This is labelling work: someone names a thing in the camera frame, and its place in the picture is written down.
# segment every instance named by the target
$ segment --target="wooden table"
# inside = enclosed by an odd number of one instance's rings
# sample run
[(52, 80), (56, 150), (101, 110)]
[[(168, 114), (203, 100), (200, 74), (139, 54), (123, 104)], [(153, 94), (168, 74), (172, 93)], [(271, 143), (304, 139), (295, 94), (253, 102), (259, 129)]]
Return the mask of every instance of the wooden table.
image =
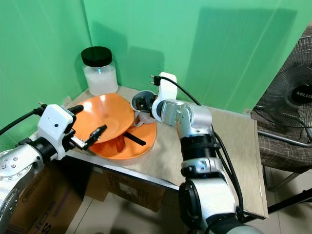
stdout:
[[(137, 92), (138, 90), (122, 86), (117, 91), (129, 102)], [(93, 96), (85, 91), (68, 107), (91, 97)], [(215, 108), (210, 108), (210, 110), (214, 130), (222, 138), (238, 177), (244, 199), (244, 209), (252, 214), (268, 217), (256, 121), (233, 112)], [(185, 180), (180, 172), (182, 155), (176, 129), (160, 122), (157, 123), (154, 146), (141, 157), (112, 161), (97, 156), (91, 151), (78, 149), (70, 151), (68, 155), (175, 190)]]

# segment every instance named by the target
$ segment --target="green wall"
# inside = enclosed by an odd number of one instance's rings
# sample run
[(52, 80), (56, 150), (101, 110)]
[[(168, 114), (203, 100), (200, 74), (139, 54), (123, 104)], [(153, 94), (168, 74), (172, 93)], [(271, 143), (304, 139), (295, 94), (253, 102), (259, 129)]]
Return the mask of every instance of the green wall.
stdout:
[[(0, 128), (39, 101), (62, 104), (85, 90), (79, 53), (90, 45), (83, 1), (0, 1)], [(34, 132), (38, 119), (0, 136), (0, 152)]]
[(149, 75), (166, 71), (200, 102), (239, 113), (255, 106), (312, 19), (311, 0), (85, 0), (85, 7), (92, 43), (112, 49), (120, 84), (152, 89)]

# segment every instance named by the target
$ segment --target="stacked orange plates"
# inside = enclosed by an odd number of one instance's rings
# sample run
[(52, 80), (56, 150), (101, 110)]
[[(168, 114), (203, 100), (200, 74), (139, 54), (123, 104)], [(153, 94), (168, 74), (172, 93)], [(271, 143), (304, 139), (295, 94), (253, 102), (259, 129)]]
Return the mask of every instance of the stacked orange plates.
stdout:
[[(133, 126), (135, 113), (130, 103), (118, 94), (105, 94), (88, 99), (82, 103), (83, 111), (77, 114), (74, 124), (76, 136), (87, 140), (90, 133), (106, 124), (107, 129), (89, 149), (109, 159), (129, 159), (148, 152), (156, 138), (156, 124)], [(123, 136), (129, 132), (146, 142), (145, 145)]]

